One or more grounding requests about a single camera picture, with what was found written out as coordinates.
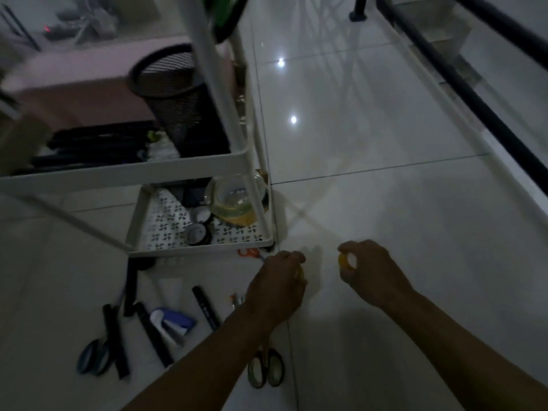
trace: orange scissors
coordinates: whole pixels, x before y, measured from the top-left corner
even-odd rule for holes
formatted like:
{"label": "orange scissors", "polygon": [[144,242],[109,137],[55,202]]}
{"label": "orange scissors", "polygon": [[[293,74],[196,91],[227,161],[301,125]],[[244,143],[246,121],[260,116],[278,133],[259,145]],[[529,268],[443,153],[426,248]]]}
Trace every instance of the orange scissors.
{"label": "orange scissors", "polygon": [[257,258],[257,259],[265,262],[264,256],[261,255],[261,253],[259,252],[259,250],[257,248],[248,248],[248,249],[245,250],[245,252],[243,252],[243,251],[244,251],[243,249],[238,249],[238,255],[243,256],[243,257],[250,256],[251,258]]}

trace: white tile floor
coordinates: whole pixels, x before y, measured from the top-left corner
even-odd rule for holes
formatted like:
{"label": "white tile floor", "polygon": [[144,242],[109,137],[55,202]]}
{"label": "white tile floor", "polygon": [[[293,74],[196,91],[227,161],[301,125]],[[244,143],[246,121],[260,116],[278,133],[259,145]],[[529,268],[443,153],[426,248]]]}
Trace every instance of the white tile floor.
{"label": "white tile floor", "polygon": [[[306,253],[310,284],[303,308],[272,336],[286,382],[253,390],[243,376],[225,409],[460,409],[402,331],[340,282],[336,247],[347,239],[387,246],[418,290],[548,383],[546,225],[439,106],[379,15],[348,23],[352,4],[251,0],[242,22],[279,246]],[[133,202],[125,188],[58,204],[121,237]],[[78,376],[74,364],[103,332],[100,306],[122,286],[125,255],[12,212],[0,221],[0,403],[119,409],[162,372],[138,321],[122,323],[130,381]],[[163,259],[141,275],[139,298],[200,320],[173,352],[179,358],[209,333],[190,288],[203,286],[225,318],[228,296],[243,293],[258,268],[232,253]]]}

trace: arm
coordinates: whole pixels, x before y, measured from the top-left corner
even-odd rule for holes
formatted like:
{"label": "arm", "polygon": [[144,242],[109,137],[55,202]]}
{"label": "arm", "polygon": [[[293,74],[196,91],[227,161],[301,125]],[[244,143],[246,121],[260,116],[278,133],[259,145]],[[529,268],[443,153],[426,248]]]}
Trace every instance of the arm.
{"label": "arm", "polygon": [[358,260],[357,269],[340,271],[343,281],[413,339],[466,410],[548,407],[548,388],[417,293],[385,248],[351,241],[339,250]]}
{"label": "arm", "polygon": [[220,410],[261,341],[299,308],[306,281],[296,277],[299,252],[269,256],[244,304],[220,329],[131,401],[124,411]]}

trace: mesh pencil holder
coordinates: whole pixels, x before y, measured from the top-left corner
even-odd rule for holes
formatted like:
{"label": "mesh pencil holder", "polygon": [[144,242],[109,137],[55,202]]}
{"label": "mesh pencil holder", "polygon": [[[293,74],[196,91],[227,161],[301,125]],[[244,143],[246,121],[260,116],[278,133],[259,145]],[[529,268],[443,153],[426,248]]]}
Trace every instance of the mesh pencil holder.
{"label": "mesh pencil holder", "polygon": [[145,100],[181,155],[184,139],[198,124],[223,132],[191,44],[164,47],[144,57],[129,72],[128,85]]}

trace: hand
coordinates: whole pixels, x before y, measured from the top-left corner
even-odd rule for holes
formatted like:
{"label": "hand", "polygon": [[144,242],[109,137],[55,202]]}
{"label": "hand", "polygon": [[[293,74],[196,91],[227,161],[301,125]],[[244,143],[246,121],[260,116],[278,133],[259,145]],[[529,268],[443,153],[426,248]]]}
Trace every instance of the hand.
{"label": "hand", "polygon": [[386,310],[398,297],[414,293],[387,249],[377,242],[348,241],[340,244],[338,250],[356,255],[357,269],[340,269],[340,276],[367,303]]}
{"label": "hand", "polygon": [[280,251],[266,258],[251,281],[243,305],[264,324],[268,334],[290,318],[303,302],[307,281],[298,278],[297,271],[305,261],[298,251]]}

